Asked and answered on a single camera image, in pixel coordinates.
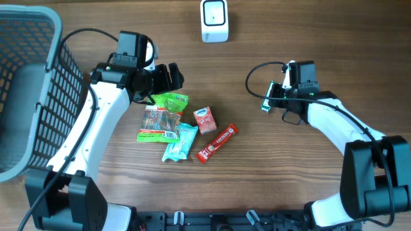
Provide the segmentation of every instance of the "candy wrapper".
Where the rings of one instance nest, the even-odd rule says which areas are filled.
[[[178,124],[188,96],[176,93],[154,95],[154,106],[147,106],[137,136],[139,142],[178,142]]]
[[[198,126],[192,127],[189,124],[180,123],[177,127],[180,135],[180,141],[177,143],[169,143],[167,149],[162,156],[162,161],[168,158],[174,161],[186,160],[198,131]]]
[[[235,133],[238,133],[236,125],[230,124],[217,138],[215,138],[206,148],[197,153],[197,159],[202,163],[205,162],[227,142]]]
[[[217,125],[214,122],[214,118],[211,115],[209,107],[195,111],[194,117],[195,120],[197,120],[198,126],[200,127],[201,134],[205,134],[217,129]]]

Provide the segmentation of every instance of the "wood grain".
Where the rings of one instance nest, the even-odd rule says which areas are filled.
[[[246,75],[263,62],[314,60],[322,90],[374,129],[411,141],[409,1],[229,1],[230,36],[221,44],[201,41],[199,1],[55,2],[35,4],[60,14],[64,35],[94,27],[151,37],[158,64],[177,62],[186,79],[182,121],[195,124],[192,112],[210,106],[218,123],[217,132],[197,136],[189,160],[163,163],[166,144],[136,143],[144,106],[131,105],[101,161],[98,185],[110,202],[167,212],[299,209],[337,193],[342,155],[334,145],[311,126],[282,122],[280,110],[260,111],[261,100],[245,90]],[[116,50],[95,33],[68,44],[84,71]],[[250,87],[264,94],[283,77],[264,67]],[[240,133],[200,164],[195,153],[229,123]],[[21,178],[0,185],[0,207],[0,230],[15,230],[28,209]],[[410,225],[411,213],[398,214],[389,230]]]

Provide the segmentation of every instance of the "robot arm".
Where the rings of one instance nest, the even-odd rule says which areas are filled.
[[[283,66],[283,72],[283,84],[275,83],[270,92],[270,106],[286,109],[283,120],[288,112],[299,114],[300,122],[319,129],[344,155],[340,192],[306,205],[311,229],[333,228],[390,213],[388,175],[374,175],[374,167],[383,165],[376,148],[384,150],[388,163],[395,211],[410,210],[411,161],[406,140],[373,130],[350,113],[334,94],[320,92],[313,62],[291,61]]]
[[[100,63],[91,74],[91,89],[73,129],[48,162],[49,170],[32,169],[26,192],[32,206],[51,178],[67,161],[74,144],[97,108],[76,153],[53,189],[33,211],[40,230],[144,230],[136,208],[107,203],[96,186],[98,167],[114,128],[131,102],[150,104],[152,94],[182,87],[177,64],[155,65],[158,49],[145,35],[121,31],[113,63]],[[93,105],[92,94],[97,99]],[[151,102],[141,102],[145,97]],[[68,186],[68,193],[61,192]]]

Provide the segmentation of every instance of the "gray plastic basket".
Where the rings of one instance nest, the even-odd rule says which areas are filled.
[[[83,87],[65,45],[62,22],[41,6],[0,5],[0,182],[29,168],[44,169],[80,113]]]

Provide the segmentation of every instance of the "white sensor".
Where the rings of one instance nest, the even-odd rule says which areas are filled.
[[[203,42],[225,42],[229,38],[229,11],[226,0],[202,0],[201,34]]]

